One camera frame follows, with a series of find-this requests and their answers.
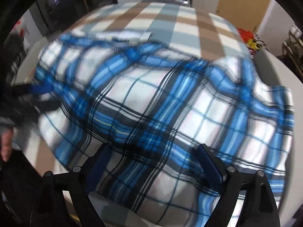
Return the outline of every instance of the blue plaid blanket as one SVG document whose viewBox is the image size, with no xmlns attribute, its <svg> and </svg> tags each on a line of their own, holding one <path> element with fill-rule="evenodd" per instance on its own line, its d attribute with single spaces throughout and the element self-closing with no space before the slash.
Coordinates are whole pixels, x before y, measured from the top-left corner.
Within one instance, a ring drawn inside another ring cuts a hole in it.
<svg viewBox="0 0 303 227">
<path fill-rule="evenodd" d="M 146 220 L 206 223 L 219 195 L 195 155 L 200 143 L 241 172 L 263 170 L 280 201 L 291 92 L 262 83 L 248 58 L 207 61 L 162 43 L 68 33 L 40 53 L 34 81 L 62 101 L 39 121 L 56 158 L 71 169 L 108 147 L 95 190 Z"/>
</svg>

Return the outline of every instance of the finger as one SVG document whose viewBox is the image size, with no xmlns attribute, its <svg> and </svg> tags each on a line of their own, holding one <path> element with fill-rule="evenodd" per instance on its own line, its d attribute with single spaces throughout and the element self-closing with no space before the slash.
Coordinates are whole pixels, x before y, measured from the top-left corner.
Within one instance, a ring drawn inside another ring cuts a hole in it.
<svg viewBox="0 0 303 227">
<path fill-rule="evenodd" d="M 7 162 L 12 154 L 13 129 L 7 129 L 1 136 L 1 157 Z"/>
</svg>

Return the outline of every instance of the wall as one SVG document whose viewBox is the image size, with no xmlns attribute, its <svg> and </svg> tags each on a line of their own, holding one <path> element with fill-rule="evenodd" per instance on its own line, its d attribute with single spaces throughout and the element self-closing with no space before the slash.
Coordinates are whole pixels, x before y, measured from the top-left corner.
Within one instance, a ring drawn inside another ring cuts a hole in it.
<svg viewBox="0 0 303 227">
<path fill-rule="evenodd" d="M 26 25 L 26 33 L 25 33 L 26 47 L 30 47 L 35 42 L 42 39 L 42 34 L 39 31 L 29 9 L 24 13 L 23 17 L 25 18 L 25 25 Z"/>
<path fill-rule="evenodd" d="M 275 0 L 271 0 L 257 34 L 267 44 L 269 51 L 279 56 L 282 55 L 282 43 L 288 38 L 288 31 L 293 24 L 294 21 L 286 11 Z"/>
</svg>

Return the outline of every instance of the plaid fabric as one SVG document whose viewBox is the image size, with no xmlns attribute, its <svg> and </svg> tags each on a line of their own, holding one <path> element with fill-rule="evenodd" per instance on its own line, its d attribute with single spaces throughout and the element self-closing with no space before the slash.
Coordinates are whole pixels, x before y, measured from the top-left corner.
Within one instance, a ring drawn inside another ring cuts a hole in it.
<svg viewBox="0 0 303 227">
<path fill-rule="evenodd" d="M 207 60 L 249 56 L 237 29 L 227 20 L 194 8 L 166 3 L 125 3 L 93 11 L 70 30 L 79 35 L 105 30 L 150 31 L 151 41 Z"/>
<path fill-rule="evenodd" d="M 263 170 L 279 203 L 292 97 L 263 84 L 250 59 L 207 61 L 163 43 L 74 31 L 41 52 L 35 81 L 53 84 L 62 101 L 39 122 L 56 158 L 71 169 L 110 146 L 96 191 L 152 223 L 203 226 L 211 215 L 219 196 L 195 156 L 200 143 L 239 171 Z"/>
</svg>

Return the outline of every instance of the metal screw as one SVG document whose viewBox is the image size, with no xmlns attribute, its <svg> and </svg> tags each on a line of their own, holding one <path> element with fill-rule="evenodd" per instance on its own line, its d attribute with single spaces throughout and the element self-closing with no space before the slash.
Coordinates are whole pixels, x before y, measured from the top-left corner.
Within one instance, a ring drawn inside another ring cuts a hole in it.
<svg viewBox="0 0 303 227">
<path fill-rule="evenodd" d="M 81 171 L 81 167 L 79 167 L 79 166 L 75 166 L 74 168 L 73 168 L 73 172 L 75 172 L 75 173 L 78 173 L 78 172 L 80 172 Z"/>
<path fill-rule="evenodd" d="M 260 177 L 263 177 L 263 176 L 264 176 L 264 172 L 263 172 L 263 171 L 258 171 L 257 173 L 258 173 L 258 175 L 259 175 Z"/>
<path fill-rule="evenodd" d="M 234 173 L 236 171 L 236 169 L 233 166 L 227 167 L 227 170 L 231 173 Z"/>
<path fill-rule="evenodd" d="M 44 176 L 49 177 L 51 174 L 52 174 L 52 171 L 47 171 L 47 172 L 44 173 Z"/>
<path fill-rule="evenodd" d="M 41 114 L 41 111 L 36 107 L 36 105 L 34 105 L 34 108 L 37 110 L 38 114 Z"/>
</svg>

